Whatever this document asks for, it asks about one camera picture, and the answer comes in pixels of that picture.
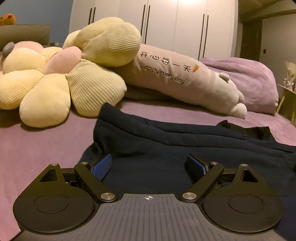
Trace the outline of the yellow side table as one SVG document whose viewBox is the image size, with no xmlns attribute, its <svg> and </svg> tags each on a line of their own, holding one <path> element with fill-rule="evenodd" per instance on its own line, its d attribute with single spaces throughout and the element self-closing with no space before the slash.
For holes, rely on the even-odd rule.
<svg viewBox="0 0 296 241">
<path fill-rule="evenodd" d="M 293 125 L 295 121 L 295 92 L 280 84 L 278 84 L 278 88 L 282 90 L 282 96 L 279 99 L 276 113 L 282 115 Z"/>
</svg>

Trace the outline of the grey bed headboard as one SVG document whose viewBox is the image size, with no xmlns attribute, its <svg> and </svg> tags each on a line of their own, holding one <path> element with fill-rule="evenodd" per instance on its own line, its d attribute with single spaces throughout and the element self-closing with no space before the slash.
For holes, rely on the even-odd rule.
<svg viewBox="0 0 296 241">
<path fill-rule="evenodd" d="M 9 42 L 33 41 L 41 45 L 49 43 L 51 25 L 1 25 L 1 51 Z"/>
</svg>

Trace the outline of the cream flower plush cushion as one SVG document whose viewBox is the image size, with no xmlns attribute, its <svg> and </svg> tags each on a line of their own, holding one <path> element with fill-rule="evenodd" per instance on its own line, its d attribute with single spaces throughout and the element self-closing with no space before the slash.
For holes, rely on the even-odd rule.
<svg viewBox="0 0 296 241">
<path fill-rule="evenodd" d="M 124 97 L 126 83 L 112 68 L 130 63 L 141 40 L 133 24 L 107 17 L 70 33 L 62 47 L 43 47 L 43 72 L 4 74 L 1 64 L 1 109 L 18 109 L 23 124 L 34 128 L 63 123 L 72 106 L 96 117 L 105 103 Z"/>
</svg>

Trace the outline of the purple bed sheet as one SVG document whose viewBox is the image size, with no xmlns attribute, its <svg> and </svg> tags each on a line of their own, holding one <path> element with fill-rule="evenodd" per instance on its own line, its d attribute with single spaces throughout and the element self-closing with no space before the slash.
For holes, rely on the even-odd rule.
<svg viewBox="0 0 296 241">
<path fill-rule="evenodd" d="M 179 101 L 125 99 L 117 107 L 125 113 L 169 123 L 214 126 L 225 120 Z M 1 240 L 11 240 L 20 231 L 13 215 L 18 195 L 50 163 L 73 167 L 92 143 L 94 126 L 95 119 L 83 118 L 74 110 L 62 125 L 44 130 L 24 126 L 16 109 L 1 111 Z"/>
</svg>

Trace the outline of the orange plush toy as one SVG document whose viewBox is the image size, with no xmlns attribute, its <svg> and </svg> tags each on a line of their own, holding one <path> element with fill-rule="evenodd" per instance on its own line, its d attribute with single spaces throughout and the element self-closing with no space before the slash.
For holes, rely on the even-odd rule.
<svg viewBox="0 0 296 241">
<path fill-rule="evenodd" d="M 6 14 L 0 17 L 0 25 L 15 25 L 16 24 L 16 16 L 13 14 Z"/>
</svg>

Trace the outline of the dark navy zip jacket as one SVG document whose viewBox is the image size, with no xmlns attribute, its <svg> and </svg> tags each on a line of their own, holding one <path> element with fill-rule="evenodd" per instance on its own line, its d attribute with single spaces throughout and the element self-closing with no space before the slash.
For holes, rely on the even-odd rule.
<svg viewBox="0 0 296 241">
<path fill-rule="evenodd" d="M 277 232 L 295 240 L 295 147 L 278 143 L 268 127 L 243 128 L 225 120 L 215 126 L 164 123 L 105 104 L 81 161 L 111 155 L 103 183 L 117 195 L 180 195 L 198 180 L 196 166 L 186 163 L 189 154 L 226 168 L 250 165 L 282 198 L 285 213 Z"/>
</svg>

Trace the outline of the long pink rabbit plush pillow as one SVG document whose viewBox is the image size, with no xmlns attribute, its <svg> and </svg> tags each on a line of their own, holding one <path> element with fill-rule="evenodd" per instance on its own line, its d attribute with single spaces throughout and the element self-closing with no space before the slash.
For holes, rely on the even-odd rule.
<svg viewBox="0 0 296 241">
<path fill-rule="evenodd" d="M 244 95 L 229 75 L 176 52 L 142 44 L 130 63 L 112 68 L 133 86 L 158 91 L 212 112 L 245 118 Z"/>
</svg>

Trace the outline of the purple pillow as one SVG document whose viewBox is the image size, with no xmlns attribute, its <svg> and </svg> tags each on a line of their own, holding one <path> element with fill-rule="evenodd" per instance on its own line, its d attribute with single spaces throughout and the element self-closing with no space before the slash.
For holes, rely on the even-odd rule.
<svg viewBox="0 0 296 241">
<path fill-rule="evenodd" d="M 248 111 L 275 114 L 279 94 L 273 72 L 267 66 L 255 60 L 238 57 L 222 60 L 203 58 L 200 62 L 211 70 L 229 75 L 244 95 L 244 104 Z"/>
</svg>

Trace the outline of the paper wrapped flower bouquet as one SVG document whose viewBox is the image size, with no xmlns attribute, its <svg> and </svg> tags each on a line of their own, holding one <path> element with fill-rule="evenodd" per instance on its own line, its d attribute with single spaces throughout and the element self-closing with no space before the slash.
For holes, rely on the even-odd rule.
<svg viewBox="0 0 296 241">
<path fill-rule="evenodd" d="M 285 66 L 287 69 L 287 76 L 284 78 L 283 85 L 292 92 L 295 92 L 296 65 L 286 61 Z"/>
</svg>

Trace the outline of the pink plush toy grey feet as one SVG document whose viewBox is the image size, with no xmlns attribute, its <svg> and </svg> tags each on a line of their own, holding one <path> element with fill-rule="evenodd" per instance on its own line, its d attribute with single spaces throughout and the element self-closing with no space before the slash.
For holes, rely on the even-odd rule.
<svg viewBox="0 0 296 241">
<path fill-rule="evenodd" d="M 46 59 L 42 55 L 43 49 L 41 44 L 33 41 L 7 44 L 1 57 L 3 73 L 31 69 L 43 72 L 46 66 Z"/>
</svg>

